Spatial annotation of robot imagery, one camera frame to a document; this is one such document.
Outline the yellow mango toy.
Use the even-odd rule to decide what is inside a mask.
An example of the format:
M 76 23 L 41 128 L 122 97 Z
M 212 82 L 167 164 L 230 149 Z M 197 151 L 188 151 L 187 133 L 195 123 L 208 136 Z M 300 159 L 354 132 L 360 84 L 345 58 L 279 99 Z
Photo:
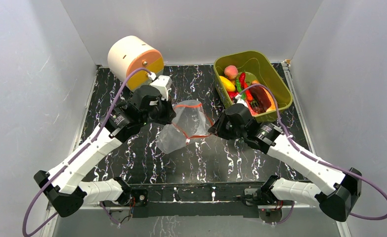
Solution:
M 219 79 L 222 82 L 222 85 L 227 92 L 236 92 L 236 86 L 235 84 L 233 84 L 232 81 L 230 81 L 224 76 L 219 76 Z

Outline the green chili pepper toy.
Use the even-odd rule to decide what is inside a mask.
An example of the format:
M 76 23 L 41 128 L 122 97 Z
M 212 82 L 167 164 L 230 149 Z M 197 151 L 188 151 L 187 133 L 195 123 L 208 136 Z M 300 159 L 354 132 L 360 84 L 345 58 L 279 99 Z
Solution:
M 240 93 L 244 88 L 243 88 L 243 83 L 244 79 L 243 78 L 238 78 L 235 80 L 235 85 L 236 85 L 236 90 L 238 93 Z

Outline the clear zip top bag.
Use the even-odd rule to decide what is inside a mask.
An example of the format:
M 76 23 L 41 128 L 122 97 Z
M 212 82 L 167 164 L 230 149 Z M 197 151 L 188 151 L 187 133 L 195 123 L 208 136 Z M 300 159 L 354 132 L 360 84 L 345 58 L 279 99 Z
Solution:
M 179 150 L 198 139 L 210 136 L 213 121 L 198 100 L 184 100 L 173 106 L 176 117 L 158 134 L 157 147 L 165 154 Z

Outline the pink peach toy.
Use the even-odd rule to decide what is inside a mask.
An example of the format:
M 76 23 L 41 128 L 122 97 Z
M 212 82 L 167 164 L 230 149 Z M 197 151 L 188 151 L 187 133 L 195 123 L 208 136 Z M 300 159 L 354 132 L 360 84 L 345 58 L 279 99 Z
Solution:
M 229 80 L 235 80 L 236 77 L 238 76 L 238 69 L 234 65 L 229 65 L 224 69 L 224 75 L 229 79 Z

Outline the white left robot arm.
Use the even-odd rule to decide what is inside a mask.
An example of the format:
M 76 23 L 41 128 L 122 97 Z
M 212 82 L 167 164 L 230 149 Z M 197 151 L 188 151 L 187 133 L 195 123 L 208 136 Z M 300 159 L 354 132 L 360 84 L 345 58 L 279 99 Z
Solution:
M 127 205 L 133 198 L 129 184 L 120 177 L 85 182 L 85 176 L 109 153 L 150 123 L 171 124 L 170 86 L 143 85 L 132 97 L 110 107 L 104 120 L 62 163 L 49 171 L 38 171 L 34 180 L 60 217 L 68 217 L 83 205 L 112 201 Z

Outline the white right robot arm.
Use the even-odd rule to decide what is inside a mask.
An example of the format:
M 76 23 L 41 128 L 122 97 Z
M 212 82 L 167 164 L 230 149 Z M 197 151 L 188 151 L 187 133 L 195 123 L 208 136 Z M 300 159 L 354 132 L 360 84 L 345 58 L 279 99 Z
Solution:
M 299 145 L 291 145 L 282 129 L 258 122 L 242 104 L 226 109 L 208 132 L 225 140 L 243 139 L 252 149 L 276 158 L 298 171 L 308 182 L 290 181 L 272 175 L 255 191 L 245 191 L 247 205 L 275 204 L 281 200 L 316 206 L 328 217 L 344 222 L 361 194 L 361 181 L 345 172 L 311 160 Z

